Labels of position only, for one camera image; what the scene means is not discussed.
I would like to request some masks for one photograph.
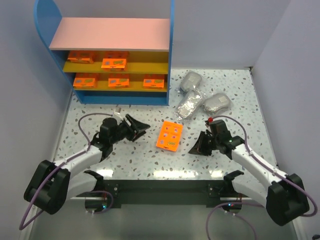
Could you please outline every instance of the yellow shelf board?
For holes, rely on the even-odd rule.
[[[74,63],[67,61],[64,64],[65,73],[107,73],[101,68],[102,61],[93,64]],[[128,62],[127,71],[118,72],[122,74],[168,74],[168,63],[166,62]]]
[[[94,88],[74,88],[80,91],[116,91],[116,92],[154,92],[154,93],[166,93],[167,81],[164,82],[164,89],[153,89],[143,87],[143,74],[136,74],[130,76],[130,87],[113,88],[108,87],[108,74],[102,74],[97,81],[97,87]]]

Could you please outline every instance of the black mount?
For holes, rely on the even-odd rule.
[[[213,150],[219,150],[220,153],[232,159],[232,150],[245,143],[241,137],[231,136],[223,120],[213,121],[210,117],[205,121],[205,124],[210,128],[210,131],[200,132],[200,136],[190,149],[189,154],[211,156]],[[244,173],[235,171],[223,178],[229,191],[233,190],[232,181],[240,174]],[[292,174],[286,178],[305,189],[298,175]],[[283,180],[274,182],[268,187],[265,208],[271,219],[280,226],[289,223],[310,209],[307,196]]]
[[[100,127],[100,132],[94,135],[91,145],[102,151],[101,161],[111,154],[113,151],[113,144],[124,138],[134,142],[143,136],[146,133],[146,130],[150,128],[148,124],[135,120],[129,114],[125,115],[125,117],[130,125],[126,120],[123,120],[118,125],[116,119],[112,117],[105,118]],[[24,192],[23,198],[26,201],[31,201],[40,184],[56,167],[54,162],[48,160],[44,160],[38,165]],[[85,171],[85,173],[92,175],[92,171]],[[70,175],[71,174],[67,169],[59,169],[40,190],[34,205],[48,214],[55,214],[66,201]],[[97,184],[103,185],[102,181],[103,178],[100,181],[97,181]]]
[[[190,149],[189,154],[211,156],[212,151],[219,150],[220,153],[232,159],[231,152],[245,141],[239,136],[231,136],[226,123],[223,120],[205,121],[209,130],[201,131],[195,145]]]

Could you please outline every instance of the table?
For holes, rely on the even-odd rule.
[[[199,89],[211,95],[225,93],[232,100],[232,107],[224,114],[240,121],[248,132],[250,146],[273,166],[277,165],[263,115],[256,96],[250,71],[193,69],[204,77]],[[175,108],[183,96],[177,89],[188,70],[172,69],[169,106],[119,105],[122,114],[149,124],[150,129],[137,142],[121,141],[113,146],[112,154],[104,161],[91,166],[91,170],[111,180],[221,180],[223,176],[235,171],[246,170],[225,155],[213,152],[213,156],[188,154],[195,144],[200,131],[206,129],[204,120],[208,115],[201,109],[192,120],[177,120]],[[81,150],[86,140],[78,129],[78,119],[90,113],[112,113],[116,105],[80,104],[72,96],[61,140],[55,159],[63,159]],[[82,126],[90,138],[99,130],[104,116],[90,116]],[[232,135],[243,136],[239,126],[231,120],[222,118]],[[163,121],[183,124],[183,132],[177,152],[156,147]],[[258,181],[248,172],[247,182]]]

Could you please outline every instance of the transparent plastic package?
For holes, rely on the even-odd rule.
[[[204,110],[213,115],[220,114],[225,110],[228,110],[232,105],[230,98],[224,93],[216,93],[211,97],[208,97],[204,103]]]
[[[190,90],[175,109],[179,120],[190,119],[204,103],[206,95],[198,89]]]
[[[188,93],[189,91],[196,89],[201,81],[202,76],[200,74],[189,71],[180,83],[180,88],[184,93]]]

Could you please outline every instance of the orange box on table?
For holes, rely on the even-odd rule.
[[[108,78],[108,87],[110,88],[128,88],[129,74],[110,73]]]
[[[143,87],[147,89],[164,89],[164,74],[146,74],[143,78]]]
[[[68,60],[78,64],[93,64],[94,55],[95,53],[93,51],[70,51]]]
[[[108,72],[121,72],[127,70],[127,51],[107,51],[102,59],[101,68]]]
[[[184,126],[182,124],[164,121],[156,146],[158,148],[176,152],[183,128]]]
[[[74,78],[73,87],[77,89],[96,88],[98,73],[77,73]]]

